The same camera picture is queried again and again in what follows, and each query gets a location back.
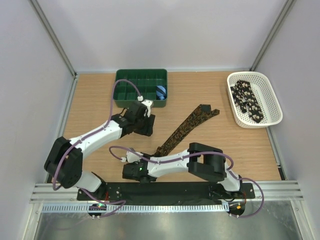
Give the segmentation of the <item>black tie with gold keys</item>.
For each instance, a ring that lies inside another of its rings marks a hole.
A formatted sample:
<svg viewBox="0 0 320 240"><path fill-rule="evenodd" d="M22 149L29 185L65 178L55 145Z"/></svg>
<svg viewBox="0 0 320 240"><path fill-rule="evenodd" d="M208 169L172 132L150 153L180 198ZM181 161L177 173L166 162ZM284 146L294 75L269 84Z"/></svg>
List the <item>black tie with gold keys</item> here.
<svg viewBox="0 0 320 240"><path fill-rule="evenodd" d="M211 109L210 104L198 105L189 116L179 125L179 127L170 135L170 137L159 146L154 157L164 157L171 153L177 145L197 126L206 122L207 120L218 116L220 114L219 109Z"/></svg>

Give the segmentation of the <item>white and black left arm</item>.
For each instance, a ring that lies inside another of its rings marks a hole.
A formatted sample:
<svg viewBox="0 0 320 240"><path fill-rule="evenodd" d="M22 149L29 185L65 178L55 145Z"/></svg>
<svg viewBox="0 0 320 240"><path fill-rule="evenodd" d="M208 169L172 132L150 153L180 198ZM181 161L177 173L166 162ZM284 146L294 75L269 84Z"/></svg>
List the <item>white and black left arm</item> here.
<svg viewBox="0 0 320 240"><path fill-rule="evenodd" d="M55 140L44 163L44 169L54 183L68 189L85 189L95 200L106 194L104 181L92 172L83 170L83 161L104 145L131 133L151 136L155 115L151 113L153 101L135 100L123 113L111 115L101 126L77 137Z"/></svg>

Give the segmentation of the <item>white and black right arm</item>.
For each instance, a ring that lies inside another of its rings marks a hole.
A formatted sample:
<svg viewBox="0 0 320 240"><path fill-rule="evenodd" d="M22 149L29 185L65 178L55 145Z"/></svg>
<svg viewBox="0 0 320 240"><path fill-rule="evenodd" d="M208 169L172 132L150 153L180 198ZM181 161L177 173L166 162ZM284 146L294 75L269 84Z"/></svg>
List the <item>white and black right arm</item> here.
<svg viewBox="0 0 320 240"><path fill-rule="evenodd" d="M221 149L193 142L182 152L155 156L126 150L120 161L125 163L122 178L140 183L155 182L158 178L175 173L188 172L202 180L222 186L231 198L244 191L240 175L232 170L233 159Z"/></svg>

